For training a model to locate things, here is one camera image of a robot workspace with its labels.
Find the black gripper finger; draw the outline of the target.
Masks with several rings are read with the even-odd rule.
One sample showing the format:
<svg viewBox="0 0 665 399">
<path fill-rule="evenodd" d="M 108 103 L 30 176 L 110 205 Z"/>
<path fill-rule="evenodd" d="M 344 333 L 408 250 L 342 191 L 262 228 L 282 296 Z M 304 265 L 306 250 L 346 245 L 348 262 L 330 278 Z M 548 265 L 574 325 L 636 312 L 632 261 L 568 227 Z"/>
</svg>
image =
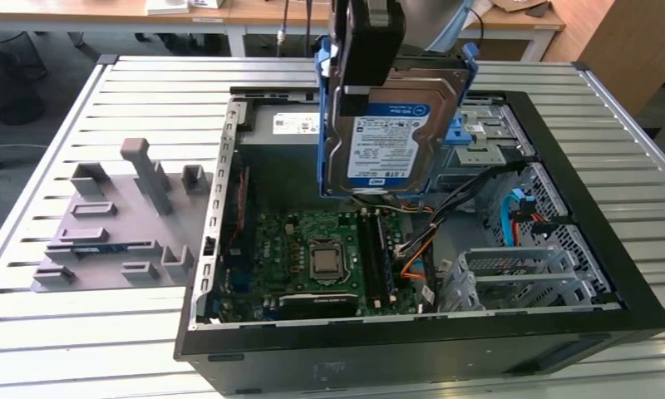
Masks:
<svg viewBox="0 0 665 399">
<path fill-rule="evenodd" d="M 332 108 L 337 116 L 362 116 L 372 88 L 382 86 L 405 37 L 397 1 L 332 3 Z"/>
</svg>

